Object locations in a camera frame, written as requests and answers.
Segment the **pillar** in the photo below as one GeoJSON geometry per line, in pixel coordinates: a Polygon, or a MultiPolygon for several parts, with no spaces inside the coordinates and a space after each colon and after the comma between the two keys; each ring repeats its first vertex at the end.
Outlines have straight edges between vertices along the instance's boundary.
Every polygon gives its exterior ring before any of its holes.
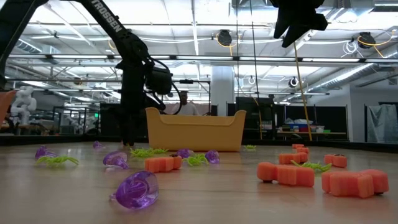
{"type": "Polygon", "coordinates": [[[227,103],[234,103],[234,70],[232,66],[211,69],[211,105],[218,106],[218,116],[227,115],[227,103]]]}

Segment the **wooden floor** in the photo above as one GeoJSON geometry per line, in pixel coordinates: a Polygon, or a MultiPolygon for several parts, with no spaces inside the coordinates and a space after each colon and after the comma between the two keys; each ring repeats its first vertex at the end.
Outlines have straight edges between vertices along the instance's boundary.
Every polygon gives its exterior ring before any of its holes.
{"type": "Polygon", "coordinates": [[[344,154],[349,170],[380,169],[389,174],[390,192],[369,199],[324,194],[320,177],[314,188],[263,184],[256,177],[261,161],[277,162],[290,147],[257,147],[256,152],[221,153],[221,164],[156,174],[159,198],[131,211],[108,196],[144,162],[129,159],[131,170],[106,169],[104,155],[118,144],[53,144],[58,154],[80,160],[63,169],[34,166],[37,145],[0,147],[0,223],[398,223],[398,155],[311,147],[310,160],[344,154]]]}

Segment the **yellow basket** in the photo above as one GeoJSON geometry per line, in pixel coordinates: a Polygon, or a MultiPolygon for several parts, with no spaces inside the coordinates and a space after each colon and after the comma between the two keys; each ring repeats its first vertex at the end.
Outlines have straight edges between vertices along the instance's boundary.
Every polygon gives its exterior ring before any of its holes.
{"type": "Polygon", "coordinates": [[[160,115],[156,108],[147,108],[146,112],[152,148],[219,152],[241,148],[246,111],[240,110],[235,116],[160,115]]]}

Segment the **purple toy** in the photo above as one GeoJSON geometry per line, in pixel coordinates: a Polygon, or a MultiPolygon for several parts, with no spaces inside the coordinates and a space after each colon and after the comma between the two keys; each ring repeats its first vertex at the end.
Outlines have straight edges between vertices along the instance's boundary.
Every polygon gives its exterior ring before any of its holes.
{"type": "Polygon", "coordinates": [[[104,157],[104,165],[106,166],[119,166],[123,169],[128,169],[129,165],[126,163],[127,154],[124,152],[114,151],[104,157]]]}
{"type": "Polygon", "coordinates": [[[93,144],[93,148],[102,149],[102,148],[104,148],[104,146],[99,141],[95,141],[93,144]]]}
{"type": "Polygon", "coordinates": [[[189,149],[180,149],[176,153],[177,155],[181,156],[182,159],[188,158],[192,155],[194,155],[194,152],[189,149]]]}
{"type": "Polygon", "coordinates": [[[50,156],[50,157],[57,157],[57,155],[54,152],[49,152],[47,150],[47,147],[45,146],[40,146],[39,149],[36,152],[35,155],[35,160],[39,159],[42,156],[50,156]]]}
{"type": "Polygon", "coordinates": [[[140,209],[152,205],[158,195],[156,176],[148,171],[140,171],[126,178],[109,197],[126,208],[140,209]]]}
{"type": "Polygon", "coordinates": [[[210,151],[206,152],[205,158],[211,164],[220,163],[220,156],[218,155],[218,152],[216,150],[210,150],[210,151]]]}

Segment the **orange foam block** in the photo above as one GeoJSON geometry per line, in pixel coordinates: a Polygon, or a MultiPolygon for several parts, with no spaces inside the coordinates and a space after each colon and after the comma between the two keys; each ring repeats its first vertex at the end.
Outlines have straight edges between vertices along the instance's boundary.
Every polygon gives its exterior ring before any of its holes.
{"type": "Polygon", "coordinates": [[[335,167],[347,167],[347,157],[342,155],[325,155],[323,161],[325,164],[331,163],[335,167]]]}
{"type": "Polygon", "coordinates": [[[181,167],[182,158],[177,157],[157,157],[145,160],[145,170],[153,173],[170,172],[181,167]]]}
{"type": "Polygon", "coordinates": [[[279,164],[292,164],[292,161],[300,163],[300,155],[296,153],[279,154],[279,164]]]}
{"type": "Polygon", "coordinates": [[[295,152],[305,152],[307,154],[310,153],[310,150],[307,147],[298,147],[298,148],[296,148],[294,150],[295,150],[295,152]]]}
{"type": "Polygon", "coordinates": [[[299,152],[297,153],[300,156],[300,163],[307,162],[308,161],[308,154],[305,152],[299,152]]]}
{"type": "Polygon", "coordinates": [[[296,148],[304,147],[304,145],[303,144],[293,144],[292,147],[294,149],[296,149],[296,148]]]}
{"type": "Polygon", "coordinates": [[[322,174],[322,189],[337,197],[368,198],[389,190],[388,177],[379,170],[325,172],[322,174]]]}
{"type": "Polygon", "coordinates": [[[315,172],[308,167],[274,165],[261,162],[257,166],[257,177],[264,182],[278,181],[280,184],[313,187],[315,172]]]}

